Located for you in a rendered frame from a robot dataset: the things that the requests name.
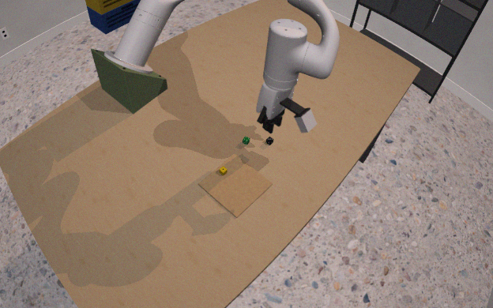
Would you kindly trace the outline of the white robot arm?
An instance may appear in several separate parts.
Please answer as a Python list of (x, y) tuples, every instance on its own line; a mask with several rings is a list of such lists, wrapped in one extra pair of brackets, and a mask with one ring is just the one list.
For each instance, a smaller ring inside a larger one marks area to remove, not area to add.
[[(151, 74), (146, 62), (174, 8), (185, 0), (140, 0), (116, 51), (105, 51), (109, 60), (140, 73)], [(278, 89), (296, 86), (299, 73), (326, 79), (332, 72), (340, 43), (333, 15), (323, 0), (287, 0), (292, 6), (312, 17), (322, 31), (320, 44), (307, 41), (307, 28), (298, 21), (277, 19), (269, 25), (265, 54), (264, 81)], [(295, 114), (301, 133), (316, 125), (309, 108), (288, 97), (280, 105)]]

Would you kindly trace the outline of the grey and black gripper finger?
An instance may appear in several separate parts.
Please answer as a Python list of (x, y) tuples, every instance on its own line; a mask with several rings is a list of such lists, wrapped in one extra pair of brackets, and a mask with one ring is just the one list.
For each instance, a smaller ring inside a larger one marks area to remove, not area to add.
[(261, 114), (259, 115), (257, 122), (259, 122), (260, 124), (263, 123), (262, 128), (265, 131), (267, 131), (269, 133), (272, 133), (273, 132), (274, 123), (273, 123), (273, 119), (268, 120), (268, 118), (266, 116), (266, 109), (267, 108), (265, 106), (262, 108)]
[(277, 115), (275, 117), (275, 119), (273, 121), (275, 125), (277, 125), (277, 126), (280, 126), (281, 125), (282, 118), (283, 118), (283, 116), (281, 116), (281, 115), (284, 115), (284, 111), (285, 111), (285, 109), (281, 113), (279, 113), (279, 115)]

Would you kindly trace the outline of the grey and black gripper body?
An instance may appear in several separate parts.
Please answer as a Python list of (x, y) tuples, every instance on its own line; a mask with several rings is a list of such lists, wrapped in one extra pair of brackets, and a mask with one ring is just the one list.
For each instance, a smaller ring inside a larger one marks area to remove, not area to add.
[(258, 96), (256, 112), (260, 113), (265, 106), (267, 108), (266, 116), (268, 117), (268, 120), (275, 118), (285, 109), (285, 107), (280, 105), (280, 102), (287, 97), (292, 100), (294, 88), (295, 86), (290, 89), (278, 89), (271, 87), (264, 82)]

